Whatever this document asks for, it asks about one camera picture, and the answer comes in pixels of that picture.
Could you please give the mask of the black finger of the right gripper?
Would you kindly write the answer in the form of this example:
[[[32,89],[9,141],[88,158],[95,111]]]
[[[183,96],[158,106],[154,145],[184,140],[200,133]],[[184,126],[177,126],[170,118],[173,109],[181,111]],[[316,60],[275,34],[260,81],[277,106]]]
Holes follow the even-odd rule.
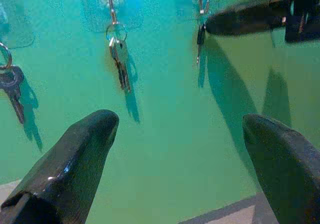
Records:
[[[239,3],[210,15],[205,28],[216,36],[242,36],[285,26],[287,1]]]

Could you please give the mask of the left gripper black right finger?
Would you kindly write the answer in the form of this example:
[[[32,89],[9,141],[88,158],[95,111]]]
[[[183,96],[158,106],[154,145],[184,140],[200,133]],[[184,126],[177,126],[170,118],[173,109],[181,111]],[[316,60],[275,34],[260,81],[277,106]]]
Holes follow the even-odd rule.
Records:
[[[245,147],[280,224],[320,222],[320,151],[300,132],[259,114],[242,119]]]

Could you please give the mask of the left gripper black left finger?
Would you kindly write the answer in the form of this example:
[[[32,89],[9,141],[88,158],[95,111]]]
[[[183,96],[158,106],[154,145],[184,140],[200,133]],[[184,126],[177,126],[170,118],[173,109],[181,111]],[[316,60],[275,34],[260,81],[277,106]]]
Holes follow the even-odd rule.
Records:
[[[72,124],[1,204],[1,223],[85,223],[119,121],[100,109]]]

